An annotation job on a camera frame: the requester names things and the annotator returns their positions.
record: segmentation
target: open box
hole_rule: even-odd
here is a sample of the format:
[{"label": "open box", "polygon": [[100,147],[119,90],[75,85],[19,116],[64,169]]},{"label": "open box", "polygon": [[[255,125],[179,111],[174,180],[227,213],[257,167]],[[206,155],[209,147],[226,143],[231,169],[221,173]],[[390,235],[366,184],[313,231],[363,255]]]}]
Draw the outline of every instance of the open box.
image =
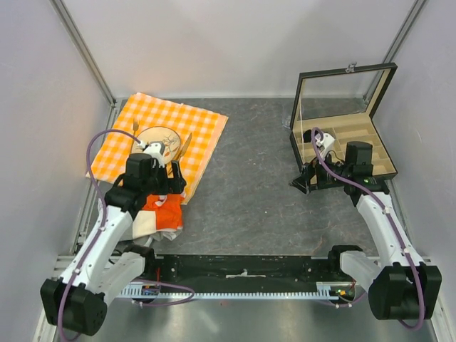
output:
[{"label": "open box", "polygon": [[[300,172],[306,164],[316,162],[313,146],[304,142],[303,133],[318,127],[336,139],[331,152],[335,160],[345,159],[347,143],[361,141],[373,146],[374,178],[389,180],[397,174],[372,121],[396,68],[394,63],[386,63],[299,74],[290,141]],[[372,85],[375,90],[368,92]],[[313,176],[310,190],[315,189]]]}]

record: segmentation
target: white wall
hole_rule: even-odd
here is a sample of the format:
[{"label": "white wall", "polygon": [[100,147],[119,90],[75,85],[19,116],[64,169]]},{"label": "white wall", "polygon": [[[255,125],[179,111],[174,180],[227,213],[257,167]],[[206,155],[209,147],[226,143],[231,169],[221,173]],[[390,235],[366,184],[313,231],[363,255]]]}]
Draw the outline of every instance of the white wall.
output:
[{"label": "white wall", "polygon": [[109,106],[49,1],[5,1],[0,32],[0,340],[30,341]]},{"label": "white wall", "polygon": [[414,245],[443,276],[456,318],[456,3],[429,1],[395,62],[375,114],[399,171],[398,196]]},{"label": "white wall", "polygon": [[65,0],[111,90],[293,96],[298,73],[380,63],[413,0]]}]

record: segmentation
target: orange checkered placemat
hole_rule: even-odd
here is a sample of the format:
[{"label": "orange checkered placemat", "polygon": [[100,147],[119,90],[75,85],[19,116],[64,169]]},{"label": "orange checkered placemat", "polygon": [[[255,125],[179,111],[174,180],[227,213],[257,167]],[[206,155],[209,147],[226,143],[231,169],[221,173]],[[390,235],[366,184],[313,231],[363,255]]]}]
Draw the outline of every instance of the orange checkered placemat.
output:
[{"label": "orange checkered placemat", "polygon": [[[192,133],[187,152],[180,160],[180,168],[187,181],[184,200],[184,204],[187,204],[195,193],[228,117],[210,110],[137,93],[130,96],[113,128],[133,134],[134,119],[139,124],[138,132],[163,126],[174,130],[184,141]],[[92,163],[95,178],[114,182],[118,175],[125,171],[131,146],[132,140],[129,137],[109,133]]]}]

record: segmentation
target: display case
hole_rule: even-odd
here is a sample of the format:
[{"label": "display case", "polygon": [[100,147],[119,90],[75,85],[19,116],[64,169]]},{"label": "display case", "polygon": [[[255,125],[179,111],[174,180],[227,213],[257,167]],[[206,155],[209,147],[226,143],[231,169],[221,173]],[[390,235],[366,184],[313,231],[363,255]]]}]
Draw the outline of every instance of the display case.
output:
[{"label": "display case", "polygon": [[[372,66],[300,73],[293,113],[291,114],[291,146],[300,172],[305,165],[316,162],[316,155],[309,139],[309,130],[318,127],[335,139],[334,160],[344,160],[347,143],[361,141],[373,146],[373,176],[389,180],[397,170],[378,131],[373,116],[393,78],[397,66],[394,63]],[[311,189],[315,190],[313,176]]]}]

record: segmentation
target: box lid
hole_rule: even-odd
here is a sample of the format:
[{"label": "box lid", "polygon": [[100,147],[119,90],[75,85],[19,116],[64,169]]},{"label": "box lid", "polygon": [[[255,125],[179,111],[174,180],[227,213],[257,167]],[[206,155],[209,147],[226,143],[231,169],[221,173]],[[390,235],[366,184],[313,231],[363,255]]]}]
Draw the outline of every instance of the box lid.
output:
[{"label": "box lid", "polygon": [[395,63],[384,63],[300,73],[291,129],[300,120],[354,113],[372,119],[396,68]]}]

